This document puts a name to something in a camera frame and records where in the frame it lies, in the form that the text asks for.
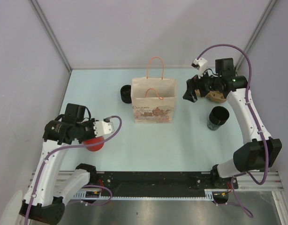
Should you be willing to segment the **short black coffee cup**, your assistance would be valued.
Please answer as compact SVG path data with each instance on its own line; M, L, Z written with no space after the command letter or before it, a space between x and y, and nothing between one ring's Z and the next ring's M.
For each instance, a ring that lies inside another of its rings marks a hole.
M131 85L124 85L120 89L121 100L126 104L131 104Z

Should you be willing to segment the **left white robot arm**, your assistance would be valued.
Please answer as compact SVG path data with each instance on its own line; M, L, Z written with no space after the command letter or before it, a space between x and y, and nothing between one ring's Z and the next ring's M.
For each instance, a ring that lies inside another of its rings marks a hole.
M19 212L26 220L58 224L68 203L66 197L73 196L83 186L90 188L97 184L96 168L80 164L58 190L54 189L61 164L72 142L78 140L82 143L88 137L95 136L95 120L92 117L85 120L84 117L89 112L86 106L67 104L64 114L45 126L41 157Z

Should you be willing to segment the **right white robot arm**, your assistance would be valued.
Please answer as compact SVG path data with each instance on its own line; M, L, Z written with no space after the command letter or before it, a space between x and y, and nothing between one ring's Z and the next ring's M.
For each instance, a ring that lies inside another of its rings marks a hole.
M281 141L272 138L262 123L254 106L248 81L245 76L236 76L233 59L216 60L215 64L216 74L209 75L206 59L193 60L191 65L198 70L198 74L186 81L187 89L183 99L196 102L197 91L201 97L211 91L222 94L235 113L243 137L243 146L233 153L231 160L214 166L216 173L210 176L210 182L215 188L221 188L227 183L227 178L244 174L253 177L251 171L264 170L261 181L253 179L258 185L263 185L268 169L282 148Z

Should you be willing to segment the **beige paper takeout bag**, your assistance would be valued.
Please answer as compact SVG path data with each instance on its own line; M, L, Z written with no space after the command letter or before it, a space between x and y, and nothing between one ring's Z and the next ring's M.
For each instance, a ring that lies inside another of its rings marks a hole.
M170 123L173 119L178 82L175 78L165 78L165 64L162 62L160 78L149 77L149 69L154 59L147 66L146 76L133 78L131 83L131 101L135 123Z

